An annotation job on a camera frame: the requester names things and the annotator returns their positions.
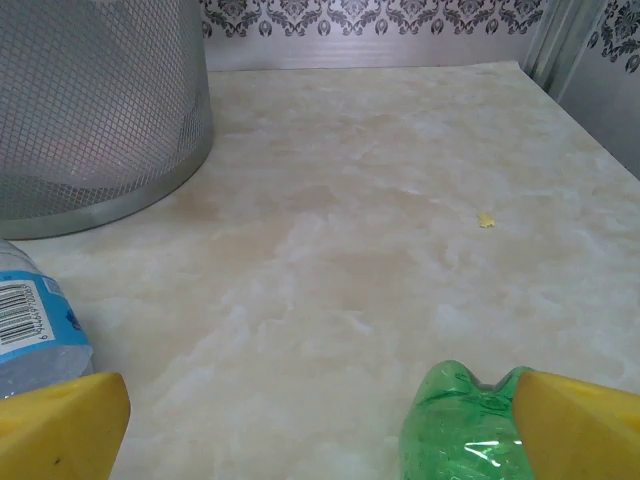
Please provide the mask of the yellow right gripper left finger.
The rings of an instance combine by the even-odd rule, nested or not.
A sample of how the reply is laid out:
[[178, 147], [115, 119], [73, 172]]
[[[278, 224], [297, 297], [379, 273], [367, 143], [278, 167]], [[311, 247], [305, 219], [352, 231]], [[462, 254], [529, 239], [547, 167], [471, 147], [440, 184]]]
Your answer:
[[131, 405], [123, 377], [98, 373], [1, 401], [1, 479], [107, 479]]

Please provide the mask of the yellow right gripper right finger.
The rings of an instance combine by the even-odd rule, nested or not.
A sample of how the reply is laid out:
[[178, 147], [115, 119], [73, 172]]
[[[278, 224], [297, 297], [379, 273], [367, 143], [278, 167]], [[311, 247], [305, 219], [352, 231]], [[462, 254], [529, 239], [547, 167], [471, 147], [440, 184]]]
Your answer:
[[526, 372], [513, 416], [536, 479], [639, 480], [638, 395]]

